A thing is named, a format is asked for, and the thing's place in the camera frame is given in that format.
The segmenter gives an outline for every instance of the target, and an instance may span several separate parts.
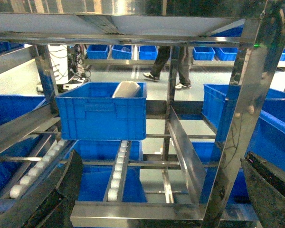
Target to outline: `gray floor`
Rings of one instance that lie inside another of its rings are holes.
[[[167,81],[169,69],[166,68],[161,74],[159,82],[145,81],[142,72],[148,72],[150,68],[122,67],[122,66],[95,66],[90,72],[92,82],[107,81],[120,82],[124,80],[147,82],[147,96],[149,100],[166,100]],[[176,91],[176,100],[203,101],[204,84],[228,84],[232,68],[230,67],[195,67],[190,72],[192,89]],[[23,94],[35,95],[36,84],[38,83],[38,72],[34,61],[27,62],[4,74],[0,75],[0,94]],[[275,74],[272,88],[283,90],[285,87],[285,72]],[[203,121],[181,121],[187,134],[213,134]],[[147,120],[147,133],[164,133],[163,120]],[[145,139],[142,142],[143,153],[158,153],[162,147],[162,139]],[[170,143],[170,153],[175,154],[174,147]],[[185,181],[181,171],[169,171],[172,190],[186,191]],[[145,190],[163,191],[162,173],[159,170],[141,170],[141,181]],[[148,194],[149,202],[165,202],[162,194]],[[178,203],[188,203],[188,195],[175,195]]]

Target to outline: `gray trousers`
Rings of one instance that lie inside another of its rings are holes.
[[[154,77],[160,77],[161,71],[165,64],[167,63],[169,57],[170,57],[170,46],[162,46],[158,49],[158,55],[157,58],[153,64],[151,74]],[[188,86],[191,84],[191,81],[189,79],[189,51],[188,47],[180,47],[180,55],[179,55],[179,76],[180,76],[180,83],[182,83],[185,86]]]

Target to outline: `person's leg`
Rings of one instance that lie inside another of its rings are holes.
[[[157,54],[157,57],[156,57],[156,60],[152,66],[152,70],[150,73],[144,73],[143,75],[145,77],[149,77],[150,74],[152,77],[149,77],[149,78],[156,78],[156,79],[159,79],[160,78],[160,75],[161,75],[161,71],[163,69],[163,67],[165,66],[165,64],[167,63],[169,57],[170,57],[170,51],[171,51],[171,48],[170,46],[163,46],[163,47],[160,47],[158,49],[158,54]]]
[[[191,81],[189,79],[189,69],[190,69],[190,56],[188,47],[180,48],[180,57],[179,57],[179,76],[180,84],[177,84],[176,89],[186,89],[191,88]]]

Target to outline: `white roller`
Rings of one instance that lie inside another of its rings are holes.
[[[16,199],[24,193],[25,189],[26,189],[26,185],[19,185],[19,184],[14,185],[9,192],[10,193],[9,196],[12,199]]]
[[[54,157],[51,156],[51,155],[44,155],[41,160],[42,160],[43,162],[51,162],[53,159],[54,159]]]
[[[111,180],[111,189],[118,189],[120,184],[120,179]]]
[[[118,153],[119,158],[124,158],[125,157],[125,152],[119,152]]]
[[[38,176],[39,174],[41,173],[41,169],[38,169],[38,168],[31,168],[29,171],[28,171],[28,176],[31,176],[31,177],[36,177]]]
[[[116,159],[116,164],[123,164],[123,162],[124,162],[124,157]]]
[[[121,170],[123,170],[123,164],[117,163],[117,164],[115,165],[114,171],[121,171]]]
[[[121,179],[122,172],[121,171],[114,171],[113,173],[113,179]]]
[[[21,185],[30,185],[32,184],[34,181],[35,181],[35,177],[32,177],[32,176],[24,176],[21,178],[20,180],[20,184]]]
[[[45,169],[47,166],[48,166],[47,161],[38,161],[34,167],[38,169]]]
[[[116,97],[135,97],[136,94],[141,90],[139,84],[133,81],[123,81],[119,83],[115,89],[112,98]]]
[[[117,201],[117,193],[118,193],[118,189],[109,189],[109,191],[108,191],[108,201],[109,202]]]

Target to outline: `sneaker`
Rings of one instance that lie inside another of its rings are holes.
[[[176,89],[176,90],[191,89],[191,88],[192,88],[191,85],[183,85],[183,84],[180,83],[180,82],[175,86],[175,89]]]
[[[154,81],[160,80],[159,77],[154,77],[151,73],[144,73],[143,76],[149,79],[153,79]]]

